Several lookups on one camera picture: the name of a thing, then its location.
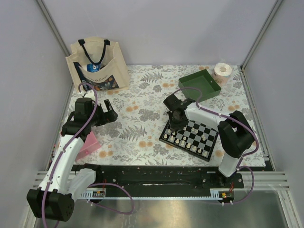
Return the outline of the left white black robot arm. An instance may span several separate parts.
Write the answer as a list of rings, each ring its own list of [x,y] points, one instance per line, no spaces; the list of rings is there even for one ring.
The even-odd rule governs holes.
[[[47,174],[36,189],[27,193],[28,204],[36,218],[68,221],[75,202],[86,188],[102,185],[102,174],[88,168],[72,180],[68,178],[92,127],[112,123],[118,117],[108,99],[104,104],[106,111],[96,101],[92,90],[76,100],[74,111],[62,126],[59,147]]]

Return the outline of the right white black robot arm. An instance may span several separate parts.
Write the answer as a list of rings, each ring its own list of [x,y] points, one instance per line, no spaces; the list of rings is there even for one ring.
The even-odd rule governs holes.
[[[253,142],[258,145],[257,137],[242,112],[219,114],[200,106],[193,99],[187,98],[182,101],[174,94],[168,96],[163,103],[169,109],[167,114],[172,131],[178,132],[190,121],[197,121],[219,133],[225,154],[218,167],[220,173],[216,176],[216,182],[222,188],[231,185],[232,175],[239,168],[244,151],[249,149]]]

